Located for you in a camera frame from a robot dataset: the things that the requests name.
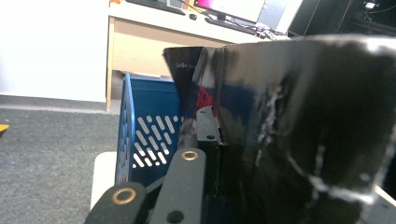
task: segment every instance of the computer monitor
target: computer monitor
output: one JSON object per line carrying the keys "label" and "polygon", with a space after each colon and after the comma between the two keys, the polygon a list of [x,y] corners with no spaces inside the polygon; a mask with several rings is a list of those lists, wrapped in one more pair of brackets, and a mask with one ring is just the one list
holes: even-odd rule
{"label": "computer monitor", "polygon": [[195,0],[194,6],[215,12],[218,20],[226,16],[255,23],[262,12],[265,0]]}

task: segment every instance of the wooden desk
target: wooden desk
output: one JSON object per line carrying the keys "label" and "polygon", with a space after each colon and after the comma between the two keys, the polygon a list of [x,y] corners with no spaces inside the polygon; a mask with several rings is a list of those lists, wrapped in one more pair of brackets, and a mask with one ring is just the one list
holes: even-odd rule
{"label": "wooden desk", "polygon": [[[189,18],[193,13],[196,21]],[[163,49],[186,46],[222,47],[261,39],[208,24],[205,17],[186,16],[121,1],[110,3],[107,52],[106,107],[111,107],[113,70],[170,77]]]}

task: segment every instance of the white wall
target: white wall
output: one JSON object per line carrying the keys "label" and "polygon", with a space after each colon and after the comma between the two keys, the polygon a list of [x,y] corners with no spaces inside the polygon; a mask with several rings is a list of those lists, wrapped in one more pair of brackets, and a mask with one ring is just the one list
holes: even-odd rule
{"label": "white wall", "polygon": [[0,94],[104,102],[108,0],[0,0]]}

